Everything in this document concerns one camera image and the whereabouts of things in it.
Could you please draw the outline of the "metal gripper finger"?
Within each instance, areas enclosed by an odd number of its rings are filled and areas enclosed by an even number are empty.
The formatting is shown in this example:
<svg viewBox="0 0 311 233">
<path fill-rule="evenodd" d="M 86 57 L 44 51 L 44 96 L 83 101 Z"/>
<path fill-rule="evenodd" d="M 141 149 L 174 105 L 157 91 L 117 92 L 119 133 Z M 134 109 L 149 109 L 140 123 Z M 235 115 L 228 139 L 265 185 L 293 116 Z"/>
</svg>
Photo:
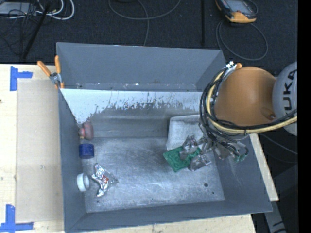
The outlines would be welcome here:
<svg viewBox="0 0 311 233">
<path fill-rule="evenodd" d="M 187 136 L 186 140 L 182 144 L 182 150 L 180 151 L 180 159 L 192 159 L 202 153 L 200 145 L 203 144 L 203 138 L 196 140 L 194 135 Z"/>
<path fill-rule="evenodd" d="M 211 161 L 208 157 L 207 154 L 199 154 L 195 157 L 193 157 L 190 161 L 190 165 L 188 166 L 188 169 L 192 172 L 202 168 L 202 167 L 205 167 L 205 166 L 208 166 L 211 164 Z"/>
</svg>

